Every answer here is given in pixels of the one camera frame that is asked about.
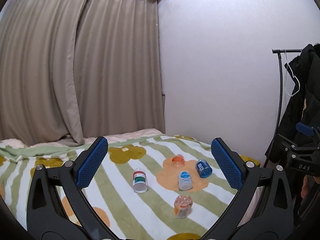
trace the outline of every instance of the metal screw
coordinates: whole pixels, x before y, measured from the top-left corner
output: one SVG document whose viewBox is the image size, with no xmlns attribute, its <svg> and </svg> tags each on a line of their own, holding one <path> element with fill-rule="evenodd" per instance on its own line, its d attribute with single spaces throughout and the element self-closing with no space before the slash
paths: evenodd
<svg viewBox="0 0 320 240">
<path fill-rule="evenodd" d="M 73 165 L 73 161 L 66 161 L 65 163 L 64 163 L 64 165 L 66 166 L 66 167 L 70 167 L 70 166 L 72 166 Z"/>
<path fill-rule="evenodd" d="M 283 167 L 281 165 L 277 165 L 276 168 L 277 168 L 278 171 L 283 171 Z"/>
<path fill-rule="evenodd" d="M 254 163 L 253 163 L 253 162 L 247 162 L 246 165 L 247 165 L 249 168 L 253 168 L 253 167 L 254 167 Z"/>
<path fill-rule="evenodd" d="M 43 165 L 42 164 L 39 164 L 39 165 L 37 165 L 36 166 L 36 169 L 39 171 L 39 170 L 42 170 L 42 168 L 43 168 Z"/>
</svg>

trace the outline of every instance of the bed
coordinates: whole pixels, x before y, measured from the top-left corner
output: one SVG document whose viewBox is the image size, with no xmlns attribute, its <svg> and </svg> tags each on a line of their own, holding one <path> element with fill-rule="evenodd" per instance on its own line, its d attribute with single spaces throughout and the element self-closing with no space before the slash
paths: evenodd
<svg viewBox="0 0 320 240">
<path fill-rule="evenodd" d="M 210 145 L 184 136 L 167 136 L 156 129 L 105 136 L 108 154 L 84 195 L 96 213 L 121 239 L 199 239 L 220 217 L 236 194 L 211 155 Z M 61 166 L 74 160 L 95 138 L 87 138 L 79 147 L 60 143 L 41 143 L 27 147 L 16 139 L 0 143 L 0 193 L 16 219 L 26 228 L 28 190 L 35 167 Z M 185 167 L 193 180 L 193 188 L 179 190 L 177 174 L 171 159 L 185 157 Z M 195 163 L 206 159 L 213 173 L 206 179 L 197 175 Z M 132 190 L 135 168 L 146 172 L 149 189 L 142 194 Z M 80 224 L 62 188 L 58 187 L 69 219 Z M 259 198 L 252 200 L 241 224 L 249 220 Z M 173 202 L 179 194 L 191 196 L 194 204 L 185 219 L 173 216 Z"/>
</svg>

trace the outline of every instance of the hand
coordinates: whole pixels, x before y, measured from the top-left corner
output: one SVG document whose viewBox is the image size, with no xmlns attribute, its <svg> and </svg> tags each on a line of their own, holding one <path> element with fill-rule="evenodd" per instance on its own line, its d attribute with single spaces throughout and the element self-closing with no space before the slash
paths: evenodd
<svg viewBox="0 0 320 240">
<path fill-rule="evenodd" d="M 313 177 L 316 181 L 316 183 L 320 184 L 320 177 Z M 301 197 L 306 198 L 309 194 L 310 188 L 308 188 L 308 177 L 307 175 L 303 178 L 303 186 L 301 190 Z"/>
</svg>

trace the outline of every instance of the beige curtain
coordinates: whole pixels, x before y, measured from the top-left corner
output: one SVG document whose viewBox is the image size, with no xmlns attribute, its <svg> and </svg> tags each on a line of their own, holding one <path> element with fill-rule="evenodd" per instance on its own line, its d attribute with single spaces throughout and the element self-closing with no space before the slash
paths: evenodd
<svg viewBox="0 0 320 240">
<path fill-rule="evenodd" d="M 84 142 L 73 79 L 86 0 L 11 0 L 0 21 L 0 139 Z"/>
<path fill-rule="evenodd" d="M 164 132 L 157 0 L 91 0 L 74 78 L 84 137 Z"/>
</svg>

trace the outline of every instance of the curtain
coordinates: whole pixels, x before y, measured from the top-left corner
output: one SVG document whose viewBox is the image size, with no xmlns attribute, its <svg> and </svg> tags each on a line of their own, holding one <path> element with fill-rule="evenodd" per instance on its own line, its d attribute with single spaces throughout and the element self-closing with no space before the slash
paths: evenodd
<svg viewBox="0 0 320 240">
<path fill-rule="evenodd" d="M 74 78 L 84 137 L 164 132 L 157 0 L 90 0 Z"/>
<path fill-rule="evenodd" d="M 0 139 L 84 142 L 73 61 L 86 0 L 11 0 L 0 21 Z"/>
</svg>

